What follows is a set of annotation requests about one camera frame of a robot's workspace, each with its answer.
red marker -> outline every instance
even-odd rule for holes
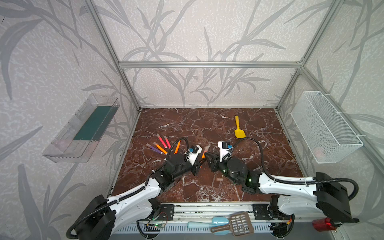
[[[163,141],[163,139],[160,137],[160,135],[158,134],[157,137],[160,139],[160,142],[163,144],[164,148],[168,148],[166,143]]]
[[[168,147],[169,147],[169,149],[170,149],[170,143],[169,143],[169,141],[168,141],[168,139],[167,139],[167,136],[164,135],[164,138],[166,139],[166,142],[167,142]]]

purple marker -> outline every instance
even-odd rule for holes
[[[147,146],[150,147],[153,151],[163,154],[160,150],[156,149],[155,147],[151,146],[150,144],[147,143]]]

wallpaper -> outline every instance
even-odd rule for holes
[[[299,61],[331,0],[95,0],[120,61]],[[276,106],[293,69],[125,69],[145,107]]]
[[[359,184],[359,193],[349,202],[352,216],[360,223],[344,224],[350,240],[379,240],[384,234],[384,177],[373,166],[361,149],[358,149],[337,163],[319,164],[315,161],[303,136],[297,128],[290,113],[303,91],[314,91],[307,79],[300,76],[279,110],[287,126],[291,140],[298,150],[296,158],[304,167],[303,172],[314,175],[324,172],[331,177],[346,177]],[[351,193],[353,186],[344,184]]]
[[[0,1],[0,62],[0,239],[65,239],[107,194],[137,112],[83,1]],[[89,162],[43,157],[91,93],[120,107]]]
[[[384,155],[384,1],[346,1],[306,67]]]
[[[127,71],[126,76],[141,106],[274,107],[293,72],[292,68],[142,68]]]

marble surface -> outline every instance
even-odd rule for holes
[[[271,174],[303,176],[272,108],[143,109],[113,195],[143,183],[152,169],[164,162],[164,154],[160,155],[146,146],[154,141],[161,145],[156,134],[166,135],[171,144],[185,136],[190,145],[199,144],[203,149],[210,145],[209,151],[218,153],[218,141],[237,141],[234,134],[236,115],[246,136],[262,144],[266,167]],[[242,159],[248,169],[262,169],[259,149],[252,141],[240,143],[233,156]],[[205,162],[197,176],[184,175],[180,182],[157,199],[161,202],[269,201],[270,195],[242,192],[240,185],[234,185],[220,172],[212,173]]]

yellow shovel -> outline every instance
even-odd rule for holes
[[[240,129],[239,116],[235,116],[235,119],[236,119],[236,126],[237,126],[237,129],[235,130],[235,136],[236,136],[236,138],[244,138],[245,132]]]

